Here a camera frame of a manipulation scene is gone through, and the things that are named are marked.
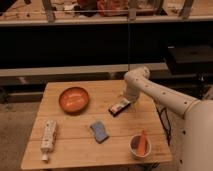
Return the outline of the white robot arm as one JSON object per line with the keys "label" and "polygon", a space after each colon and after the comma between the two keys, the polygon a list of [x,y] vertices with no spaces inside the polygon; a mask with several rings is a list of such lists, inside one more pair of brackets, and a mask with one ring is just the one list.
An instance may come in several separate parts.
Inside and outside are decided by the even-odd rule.
{"label": "white robot arm", "polygon": [[142,66],[124,75],[124,97],[135,102],[140,93],[153,98],[185,119],[179,171],[213,171],[213,100],[180,93],[149,80],[150,71]]}

